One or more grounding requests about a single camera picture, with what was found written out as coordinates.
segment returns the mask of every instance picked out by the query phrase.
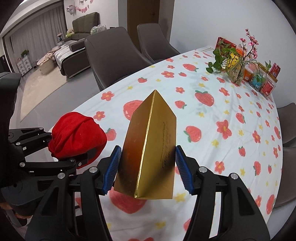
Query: red hat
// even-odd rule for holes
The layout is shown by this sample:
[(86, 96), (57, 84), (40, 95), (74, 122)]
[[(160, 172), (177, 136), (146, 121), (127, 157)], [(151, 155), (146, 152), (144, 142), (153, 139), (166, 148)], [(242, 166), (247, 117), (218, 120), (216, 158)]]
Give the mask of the red hat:
[(48, 150), (52, 153), (52, 157), (63, 159), (95, 149), (95, 155), (87, 164), (79, 167), (82, 168), (97, 159), (106, 143), (105, 132), (92, 117), (70, 112), (63, 115), (53, 127)]

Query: gray curtain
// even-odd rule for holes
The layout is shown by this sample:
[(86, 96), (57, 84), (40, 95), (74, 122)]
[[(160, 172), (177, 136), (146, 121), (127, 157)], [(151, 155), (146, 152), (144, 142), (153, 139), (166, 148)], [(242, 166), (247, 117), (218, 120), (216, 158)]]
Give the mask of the gray curtain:
[(63, 33), (64, 37), (66, 32), (63, 6), (37, 16), (10, 36), (15, 60), (25, 49), (29, 50), (31, 62), (41, 59), (57, 45), (57, 34)]

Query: white tablecloth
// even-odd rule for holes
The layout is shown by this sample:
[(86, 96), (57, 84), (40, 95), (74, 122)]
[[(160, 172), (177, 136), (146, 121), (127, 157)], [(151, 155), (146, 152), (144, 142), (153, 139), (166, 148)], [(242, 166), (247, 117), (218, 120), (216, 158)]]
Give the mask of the white tablecloth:
[[(94, 117), (107, 133), (100, 157), (123, 146), (136, 107), (154, 89), (177, 116), (177, 145), (216, 174), (237, 173), (267, 222), (277, 196), (282, 142), (275, 103), (248, 83), (232, 84), (226, 74), (209, 74), (212, 50), (189, 51), (145, 68), (98, 93), (74, 111)], [(90, 166), (79, 170), (83, 172)], [(183, 240), (196, 197), (184, 189), (176, 169), (172, 200), (136, 200), (115, 191), (101, 197), (114, 241)], [(217, 234), (220, 195), (216, 195), (211, 237)]]

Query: beige carpet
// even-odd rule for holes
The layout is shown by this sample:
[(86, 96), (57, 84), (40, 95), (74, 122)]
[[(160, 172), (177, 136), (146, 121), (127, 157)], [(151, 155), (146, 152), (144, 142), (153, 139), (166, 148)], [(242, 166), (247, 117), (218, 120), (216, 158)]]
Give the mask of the beige carpet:
[(25, 83), (20, 121), (47, 96), (67, 83), (68, 80), (66, 76), (61, 75), (58, 66), (47, 75), (42, 75), (40, 70), (32, 73)]

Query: dining table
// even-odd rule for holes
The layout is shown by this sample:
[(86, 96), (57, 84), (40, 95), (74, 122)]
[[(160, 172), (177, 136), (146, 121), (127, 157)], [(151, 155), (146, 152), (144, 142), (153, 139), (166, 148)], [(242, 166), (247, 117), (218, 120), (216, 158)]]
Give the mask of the dining table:
[[(93, 96), (75, 112), (93, 117), (107, 136), (101, 155), (82, 173), (123, 147), (133, 112), (157, 90), (177, 117), (176, 144), (215, 174), (237, 173), (268, 221), (282, 169), (282, 141), (274, 99), (247, 82), (232, 83), (226, 73), (210, 74), (210, 47), (195, 49), (142, 69)], [(114, 241), (180, 241), (196, 196), (184, 188), (175, 167), (173, 198), (141, 200), (113, 190), (100, 197)], [(217, 235), (221, 194), (216, 194), (210, 237)]]

